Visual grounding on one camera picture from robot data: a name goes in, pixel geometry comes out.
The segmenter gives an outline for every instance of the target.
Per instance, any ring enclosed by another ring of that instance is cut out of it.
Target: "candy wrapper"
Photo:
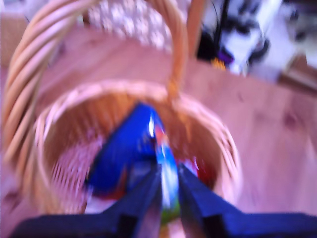
[[[162,166],[162,223],[167,223],[179,215],[177,165],[169,146],[168,137],[161,125],[155,125],[156,155]]]
[[[157,163],[162,165],[163,221],[167,221],[179,215],[177,166],[158,114],[138,104],[97,154],[85,185],[93,195],[127,192]]]
[[[85,180],[85,185],[93,189],[94,195],[132,188],[138,176],[133,177],[130,172],[144,164],[148,170],[157,162],[154,123],[162,124],[153,108],[138,104],[109,137]]]

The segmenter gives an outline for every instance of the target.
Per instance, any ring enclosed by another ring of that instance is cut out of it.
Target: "wood grain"
[[[44,75],[37,115],[83,82],[123,78],[166,83],[170,72],[170,55],[107,33],[75,28],[65,44],[64,55]],[[236,141],[244,175],[239,209],[317,215],[316,98],[194,59],[188,64],[183,92],[216,112]],[[28,211],[27,203],[21,204]],[[2,228],[23,219],[17,213],[1,213]],[[31,214],[24,212],[24,217]]]

